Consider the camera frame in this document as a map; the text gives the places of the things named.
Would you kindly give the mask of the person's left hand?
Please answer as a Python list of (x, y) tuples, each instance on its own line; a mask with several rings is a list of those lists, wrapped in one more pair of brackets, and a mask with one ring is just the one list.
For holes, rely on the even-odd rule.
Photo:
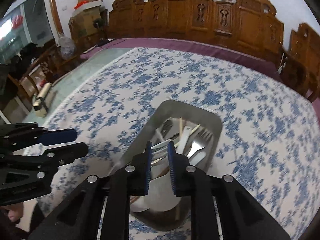
[(8, 218), (12, 222), (18, 221), (24, 215), (24, 205), (23, 203), (17, 203), (7, 206), (1, 206), (2, 210), (8, 211)]

